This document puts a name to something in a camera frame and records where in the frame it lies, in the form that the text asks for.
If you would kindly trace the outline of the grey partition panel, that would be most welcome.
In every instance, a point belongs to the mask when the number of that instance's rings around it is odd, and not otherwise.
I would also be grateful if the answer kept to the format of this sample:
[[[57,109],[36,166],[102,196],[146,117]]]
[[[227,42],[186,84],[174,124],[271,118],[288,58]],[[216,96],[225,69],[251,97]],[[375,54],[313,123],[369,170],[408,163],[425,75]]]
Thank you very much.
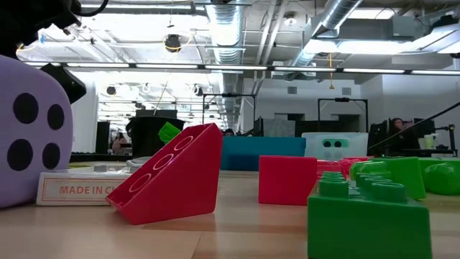
[[[295,121],[284,119],[263,119],[265,137],[294,137]]]

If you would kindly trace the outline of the long ceiling light rail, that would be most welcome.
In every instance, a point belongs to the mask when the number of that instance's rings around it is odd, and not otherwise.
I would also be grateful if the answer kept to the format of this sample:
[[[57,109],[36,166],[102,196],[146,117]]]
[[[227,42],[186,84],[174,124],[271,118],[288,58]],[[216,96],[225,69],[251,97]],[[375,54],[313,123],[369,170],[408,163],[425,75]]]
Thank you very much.
[[[209,65],[182,63],[56,63],[26,62],[27,65],[41,68],[51,63],[64,68],[95,70],[95,71],[216,71],[217,73],[234,71],[243,72],[276,72],[276,73],[350,73],[350,74],[389,74],[404,76],[460,76],[460,70],[434,69],[393,69],[393,68],[338,68],[338,67],[294,67],[277,65]]]

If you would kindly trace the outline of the long green toy brick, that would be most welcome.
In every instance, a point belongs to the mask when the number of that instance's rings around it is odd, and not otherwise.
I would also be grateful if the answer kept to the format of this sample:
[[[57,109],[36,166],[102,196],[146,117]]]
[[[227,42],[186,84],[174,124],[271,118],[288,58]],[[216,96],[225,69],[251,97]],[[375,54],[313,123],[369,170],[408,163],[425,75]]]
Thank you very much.
[[[426,190],[420,172],[419,158],[370,158],[351,164],[349,175],[356,178],[357,173],[371,173],[388,178],[406,187],[408,196],[415,200],[426,198]]]

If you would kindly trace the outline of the clear plastic bin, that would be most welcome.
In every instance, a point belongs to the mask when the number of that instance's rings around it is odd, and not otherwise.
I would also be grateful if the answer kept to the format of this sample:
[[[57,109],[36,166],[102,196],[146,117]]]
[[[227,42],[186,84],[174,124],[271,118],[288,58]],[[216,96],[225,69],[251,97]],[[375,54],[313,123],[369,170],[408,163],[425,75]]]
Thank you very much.
[[[319,160],[338,161],[348,157],[366,157],[368,134],[360,132],[304,132],[305,157],[314,157]],[[349,147],[324,147],[325,139],[349,139]]]

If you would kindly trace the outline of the green slatted plastic basket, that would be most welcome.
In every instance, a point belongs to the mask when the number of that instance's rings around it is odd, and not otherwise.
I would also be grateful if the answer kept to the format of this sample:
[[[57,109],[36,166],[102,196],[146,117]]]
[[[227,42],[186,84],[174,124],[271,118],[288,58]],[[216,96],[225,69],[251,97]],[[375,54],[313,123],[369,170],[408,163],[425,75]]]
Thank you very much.
[[[177,127],[175,127],[174,125],[172,125],[171,123],[169,122],[166,122],[162,127],[161,129],[159,130],[158,132],[158,137],[159,139],[165,143],[165,144],[168,144],[169,141],[171,141],[172,139],[174,139],[177,135],[179,135],[181,132],[180,129],[178,129]]]

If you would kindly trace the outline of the purple foam die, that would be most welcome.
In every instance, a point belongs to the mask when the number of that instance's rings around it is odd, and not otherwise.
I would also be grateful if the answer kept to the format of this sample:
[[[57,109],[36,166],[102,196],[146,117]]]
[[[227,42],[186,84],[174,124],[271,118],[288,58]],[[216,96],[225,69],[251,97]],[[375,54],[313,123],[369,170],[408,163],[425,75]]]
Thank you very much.
[[[41,173],[68,166],[73,117],[50,75],[0,55],[0,209],[36,199]]]

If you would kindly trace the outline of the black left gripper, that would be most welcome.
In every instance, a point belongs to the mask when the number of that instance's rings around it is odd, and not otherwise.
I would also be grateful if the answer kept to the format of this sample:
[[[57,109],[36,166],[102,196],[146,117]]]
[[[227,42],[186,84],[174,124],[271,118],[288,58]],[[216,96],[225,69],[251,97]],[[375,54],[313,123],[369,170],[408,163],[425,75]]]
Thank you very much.
[[[78,0],[0,0],[0,55],[15,58],[17,48],[38,40],[41,29],[79,23],[80,10]],[[71,104],[86,95],[85,84],[64,67],[48,63],[40,70],[63,87]]]

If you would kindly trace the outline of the small green toy brick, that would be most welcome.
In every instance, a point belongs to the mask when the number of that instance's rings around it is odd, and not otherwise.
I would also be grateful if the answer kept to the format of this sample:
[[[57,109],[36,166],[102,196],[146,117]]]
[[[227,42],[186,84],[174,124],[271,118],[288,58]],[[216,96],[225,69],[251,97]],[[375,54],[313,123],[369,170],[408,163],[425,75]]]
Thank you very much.
[[[427,192],[460,196],[460,159],[420,158],[419,164]]]

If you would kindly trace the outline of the black frame stand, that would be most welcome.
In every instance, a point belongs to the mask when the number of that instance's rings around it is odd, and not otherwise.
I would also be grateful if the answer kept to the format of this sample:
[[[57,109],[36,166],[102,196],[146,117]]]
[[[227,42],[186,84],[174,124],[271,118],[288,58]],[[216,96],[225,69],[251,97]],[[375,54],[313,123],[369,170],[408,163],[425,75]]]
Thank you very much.
[[[369,132],[369,102],[367,99],[350,99],[347,97],[337,97],[337,98],[322,98],[317,100],[317,130],[321,131],[321,102],[322,101],[334,101],[338,103],[354,102],[358,106],[358,102],[364,104],[364,113],[365,113],[365,131]]]
[[[222,99],[225,98],[240,98],[241,100],[243,99],[246,101],[246,97],[251,97],[253,99],[252,103],[249,103],[252,105],[253,109],[253,123],[255,119],[255,114],[256,114],[256,107],[257,107],[257,95],[256,94],[238,94],[238,93],[223,93],[223,94],[203,94],[202,95],[202,110],[201,110],[201,124],[204,124],[204,119],[205,119],[205,100],[207,96],[212,96],[212,99],[215,99],[216,97],[221,97]]]

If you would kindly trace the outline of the red sloped toy brick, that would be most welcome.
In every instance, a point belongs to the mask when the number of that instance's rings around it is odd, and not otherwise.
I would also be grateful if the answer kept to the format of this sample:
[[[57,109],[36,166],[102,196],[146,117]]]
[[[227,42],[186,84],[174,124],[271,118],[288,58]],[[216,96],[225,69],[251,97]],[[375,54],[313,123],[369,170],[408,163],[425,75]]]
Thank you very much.
[[[210,214],[216,207],[222,145],[216,124],[187,127],[106,200],[130,224]]]

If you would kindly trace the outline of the blue plastic bin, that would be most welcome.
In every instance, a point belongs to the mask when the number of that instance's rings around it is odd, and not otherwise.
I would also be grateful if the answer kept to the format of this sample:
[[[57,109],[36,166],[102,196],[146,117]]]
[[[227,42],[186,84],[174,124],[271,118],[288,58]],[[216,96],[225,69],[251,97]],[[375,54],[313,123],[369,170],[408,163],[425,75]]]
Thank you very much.
[[[302,137],[224,137],[221,170],[258,171],[261,155],[305,155],[306,140]]]

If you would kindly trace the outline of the large red toy brick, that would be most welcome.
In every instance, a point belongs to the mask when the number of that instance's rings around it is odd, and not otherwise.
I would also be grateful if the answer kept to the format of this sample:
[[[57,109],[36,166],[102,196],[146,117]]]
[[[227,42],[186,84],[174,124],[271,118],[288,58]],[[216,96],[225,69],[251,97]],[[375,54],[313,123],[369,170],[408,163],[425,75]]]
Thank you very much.
[[[317,180],[325,172],[344,175],[336,162],[312,157],[262,155],[259,157],[258,202],[305,206]]]

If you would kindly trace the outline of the red print card deck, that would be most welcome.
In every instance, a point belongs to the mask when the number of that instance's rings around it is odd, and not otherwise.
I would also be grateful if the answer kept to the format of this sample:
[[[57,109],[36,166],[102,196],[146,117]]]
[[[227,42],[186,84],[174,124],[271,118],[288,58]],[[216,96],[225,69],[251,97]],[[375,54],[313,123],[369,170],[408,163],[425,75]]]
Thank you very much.
[[[40,174],[36,204],[40,206],[106,206],[106,197],[135,169],[95,165]]]

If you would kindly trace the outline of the grey rectangular air duct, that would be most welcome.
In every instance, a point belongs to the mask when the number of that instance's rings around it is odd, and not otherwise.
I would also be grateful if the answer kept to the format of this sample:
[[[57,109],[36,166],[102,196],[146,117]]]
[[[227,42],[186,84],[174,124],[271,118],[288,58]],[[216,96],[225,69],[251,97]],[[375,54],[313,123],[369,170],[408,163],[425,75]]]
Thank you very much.
[[[338,29],[320,26],[316,39],[412,41],[425,36],[431,28],[416,18],[396,16],[390,19],[346,19]]]

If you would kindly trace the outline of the teal foam die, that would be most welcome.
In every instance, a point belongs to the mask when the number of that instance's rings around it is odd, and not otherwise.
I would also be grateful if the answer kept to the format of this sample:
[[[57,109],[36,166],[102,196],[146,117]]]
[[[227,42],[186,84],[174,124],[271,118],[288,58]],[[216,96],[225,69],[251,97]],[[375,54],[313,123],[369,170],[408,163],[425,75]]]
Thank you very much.
[[[349,139],[325,139],[322,141],[322,146],[346,148],[349,147]]]

